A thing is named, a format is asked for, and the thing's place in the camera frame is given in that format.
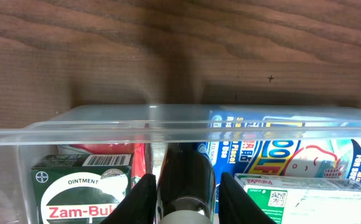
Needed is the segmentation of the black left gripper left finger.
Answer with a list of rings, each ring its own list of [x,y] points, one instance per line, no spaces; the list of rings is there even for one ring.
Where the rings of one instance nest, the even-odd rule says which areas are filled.
[[[145,174],[100,224],[153,224],[156,202],[156,176]]]

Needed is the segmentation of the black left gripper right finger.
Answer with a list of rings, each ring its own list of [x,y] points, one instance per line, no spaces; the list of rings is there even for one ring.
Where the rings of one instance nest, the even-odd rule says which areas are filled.
[[[218,217],[219,224],[275,224],[227,172],[218,188]]]

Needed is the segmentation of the dark bottle white cap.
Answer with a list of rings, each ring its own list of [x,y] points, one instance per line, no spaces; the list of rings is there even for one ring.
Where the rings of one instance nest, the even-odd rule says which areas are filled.
[[[155,223],[212,224],[215,183],[210,160],[193,143],[170,143],[157,184]]]

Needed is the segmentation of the red Panadol ActiFast box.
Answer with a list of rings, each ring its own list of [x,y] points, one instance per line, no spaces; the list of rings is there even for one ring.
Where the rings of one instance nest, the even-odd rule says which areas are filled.
[[[145,143],[62,144],[57,149],[59,154],[132,154],[132,187],[151,170],[150,149]]]

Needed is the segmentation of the green Zam-Buk box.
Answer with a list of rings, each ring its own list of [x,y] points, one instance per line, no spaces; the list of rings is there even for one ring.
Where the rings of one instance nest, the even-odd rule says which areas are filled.
[[[38,222],[100,223],[129,194],[131,154],[48,155],[31,169]]]

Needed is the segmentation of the blue fever patch box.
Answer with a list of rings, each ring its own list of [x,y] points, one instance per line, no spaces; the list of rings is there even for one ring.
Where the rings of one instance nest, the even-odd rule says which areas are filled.
[[[224,172],[352,179],[361,183],[361,111],[284,113],[213,110],[212,133],[197,151],[208,157],[220,185]]]

